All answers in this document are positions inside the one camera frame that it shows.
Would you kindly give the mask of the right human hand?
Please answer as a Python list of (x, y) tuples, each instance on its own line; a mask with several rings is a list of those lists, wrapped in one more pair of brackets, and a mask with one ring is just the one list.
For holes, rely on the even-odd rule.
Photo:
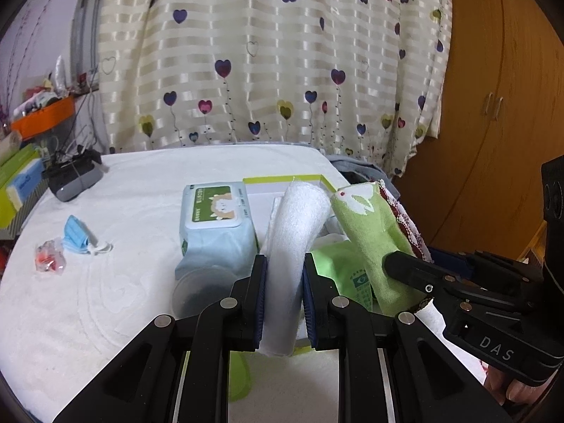
[(506, 373), (500, 372), (493, 366), (488, 366), (486, 371), (485, 389), (493, 396), (500, 405), (512, 402), (518, 405), (532, 405), (545, 392), (549, 382), (539, 386), (531, 387), (522, 382), (510, 378)]

